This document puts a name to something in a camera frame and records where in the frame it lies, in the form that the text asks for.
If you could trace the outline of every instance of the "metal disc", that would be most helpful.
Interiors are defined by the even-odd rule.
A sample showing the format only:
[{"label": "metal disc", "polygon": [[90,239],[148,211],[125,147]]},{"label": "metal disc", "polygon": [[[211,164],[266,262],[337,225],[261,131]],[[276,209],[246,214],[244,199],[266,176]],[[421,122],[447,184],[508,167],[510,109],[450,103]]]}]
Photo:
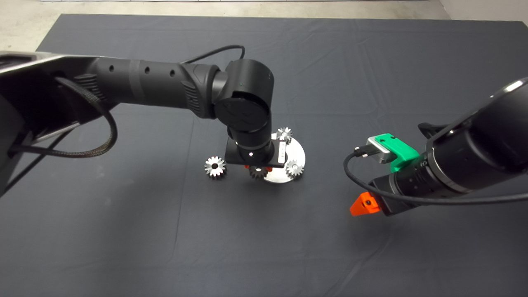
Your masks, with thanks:
[{"label": "metal disc", "polygon": [[[273,133],[271,138],[277,139],[277,134]],[[291,138],[290,144],[286,146],[286,155],[288,156],[286,163],[288,163],[289,160],[297,160],[298,165],[306,165],[306,156],[304,155],[303,147],[293,137]],[[286,166],[284,166],[284,168],[273,168],[273,170],[268,173],[264,180],[273,183],[285,183],[294,179],[286,173]]]}]

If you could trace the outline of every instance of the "gray floor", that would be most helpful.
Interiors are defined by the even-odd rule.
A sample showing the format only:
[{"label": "gray floor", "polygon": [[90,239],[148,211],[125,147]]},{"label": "gray floor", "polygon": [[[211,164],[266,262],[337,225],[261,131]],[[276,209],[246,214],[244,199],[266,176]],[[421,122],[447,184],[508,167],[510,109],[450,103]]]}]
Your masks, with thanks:
[{"label": "gray floor", "polygon": [[242,3],[0,0],[0,50],[34,51],[61,13],[449,19],[439,0]]}]

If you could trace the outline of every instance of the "dark gray fabric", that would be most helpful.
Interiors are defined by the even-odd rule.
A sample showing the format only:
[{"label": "dark gray fabric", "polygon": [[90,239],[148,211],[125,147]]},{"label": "dark gray fabric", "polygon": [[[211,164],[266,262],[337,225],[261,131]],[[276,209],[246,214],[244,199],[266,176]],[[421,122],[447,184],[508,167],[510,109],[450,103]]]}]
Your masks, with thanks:
[{"label": "dark gray fabric", "polygon": [[[47,157],[0,200],[0,295],[528,295],[528,203],[353,218],[362,189],[341,165],[385,132],[422,151],[418,123],[450,122],[528,76],[524,24],[62,15],[39,50],[179,61],[231,43],[273,71],[274,127],[303,144],[303,178],[267,184],[229,166],[211,181],[203,163],[223,154],[221,123],[118,106],[108,154]],[[205,62],[225,67],[238,54]],[[97,120],[58,148],[106,133]],[[387,171],[354,165],[365,180]]]}]

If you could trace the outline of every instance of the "black cable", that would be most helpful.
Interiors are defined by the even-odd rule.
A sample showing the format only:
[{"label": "black cable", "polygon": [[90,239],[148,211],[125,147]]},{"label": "black cable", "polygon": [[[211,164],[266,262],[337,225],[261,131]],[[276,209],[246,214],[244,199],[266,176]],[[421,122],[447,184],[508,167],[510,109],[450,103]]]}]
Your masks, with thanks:
[{"label": "black cable", "polygon": [[354,152],[345,158],[345,161],[343,162],[343,168],[345,169],[346,176],[349,179],[351,179],[353,182],[355,182],[357,185],[359,185],[361,188],[371,193],[375,193],[375,194],[378,194],[386,198],[410,202],[410,203],[416,203],[420,205],[480,205],[480,204],[519,202],[519,201],[528,200],[528,193],[505,195],[505,196],[495,196],[495,197],[448,199],[448,198],[426,198],[426,197],[405,196],[405,195],[399,195],[399,194],[382,191],[380,189],[377,189],[363,182],[358,177],[353,175],[352,172],[350,172],[350,169],[348,169],[348,164],[350,163],[350,160],[352,158],[358,157],[358,156],[359,156],[359,153]]},{"label": "black cable", "polygon": [[193,62],[196,62],[196,61],[199,61],[199,60],[202,60],[202,59],[205,59],[207,57],[210,57],[214,54],[217,54],[219,52],[223,52],[223,51],[226,51],[226,50],[232,50],[232,49],[241,49],[242,50],[242,53],[240,54],[240,58],[239,59],[243,59],[244,58],[244,55],[246,54],[246,48],[242,45],[238,45],[238,44],[232,44],[232,45],[227,45],[225,47],[221,47],[221,48],[217,48],[215,50],[212,50],[210,52],[207,52],[207,53],[204,53],[204,54],[201,54],[201,55],[198,55],[194,58],[191,58],[191,59],[188,59],[188,60],[185,60],[185,61],[182,61],[180,62],[180,64],[189,64],[189,63],[193,63]]},{"label": "black cable", "polygon": [[[70,134],[71,131],[66,131],[59,135],[51,144],[48,146],[48,150],[52,150],[54,147],[56,147],[59,142],[61,142],[68,134]],[[33,160],[26,168],[24,168],[19,174],[17,174],[5,187],[4,193],[9,191],[13,186],[15,186],[16,183],[18,183],[19,180],[21,180],[26,174],[32,170],[42,159],[44,159],[46,155],[40,154],[35,160]]]},{"label": "black cable", "polygon": [[56,77],[55,80],[58,81],[61,85],[79,94],[91,106],[93,106],[103,117],[106,118],[106,120],[108,121],[108,124],[110,125],[110,137],[108,138],[108,140],[106,140],[105,143],[103,143],[99,147],[94,148],[93,150],[85,151],[85,152],[63,152],[63,151],[52,150],[52,149],[45,148],[45,147],[36,147],[36,146],[28,146],[28,145],[13,145],[10,148],[10,151],[51,155],[51,156],[66,157],[66,158],[90,158],[90,157],[100,156],[108,152],[114,146],[117,140],[117,125],[116,125],[116,121],[112,117],[112,114],[110,114],[110,112],[101,105],[101,100],[97,96],[92,94],[90,91],[84,89],[83,87],[77,85],[73,81],[70,81],[66,78]]}]

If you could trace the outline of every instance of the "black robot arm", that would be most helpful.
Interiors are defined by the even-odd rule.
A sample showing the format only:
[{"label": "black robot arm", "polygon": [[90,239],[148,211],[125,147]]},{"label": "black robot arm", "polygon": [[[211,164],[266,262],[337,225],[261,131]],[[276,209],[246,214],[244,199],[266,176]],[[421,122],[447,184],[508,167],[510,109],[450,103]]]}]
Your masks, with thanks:
[{"label": "black robot arm", "polygon": [[284,166],[277,159],[279,143],[271,139],[274,77],[258,61],[235,60],[221,71],[204,64],[0,52],[0,193],[20,147],[101,116],[72,86],[88,91],[106,110],[130,103],[218,118],[228,129],[228,163]]},{"label": "black robot arm", "polygon": [[369,149],[364,146],[347,158],[345,172],[369,190],[372,202],[388,216],[420,205],[526,200],[528,193],[482,198],[458,196],[527,172],[527,115],[528,78],[524,78],[502,88],[483,107],[447,126],[420,125],[422,132],[427,130],[424,134],[430,136],[427,149],[401,170],[376,178],[369,185],[362,183],[351,174],[348,161],[354,156],[379,153],[362,151]]}]

